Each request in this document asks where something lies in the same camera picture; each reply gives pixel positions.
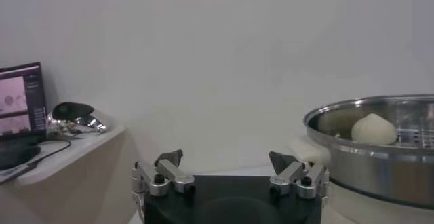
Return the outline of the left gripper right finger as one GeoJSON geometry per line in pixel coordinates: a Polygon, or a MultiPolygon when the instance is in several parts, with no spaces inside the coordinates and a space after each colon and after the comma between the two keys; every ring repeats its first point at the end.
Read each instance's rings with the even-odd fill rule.
{"type": "Polygon", "coordinates": [[[270,178],[270,190],[276,197],[291,193],[302,199],[328,196],[329,171],[323,164],[303,162],[274,151],[269,152],[269,158],[276,173],[270,178]]]}

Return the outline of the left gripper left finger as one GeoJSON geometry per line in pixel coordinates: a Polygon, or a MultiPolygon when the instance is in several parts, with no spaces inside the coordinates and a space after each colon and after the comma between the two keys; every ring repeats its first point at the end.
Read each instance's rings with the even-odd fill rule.
{"type": "Polygon", "coordinates": [[[162,153],[153,164],[136,162],[132,168],[132,192],[148,192],[154,197],[166,196],[170,185],[176,193],[187,195],[195,190],[195,178],[179,169],[183,151],[162,153]]]}

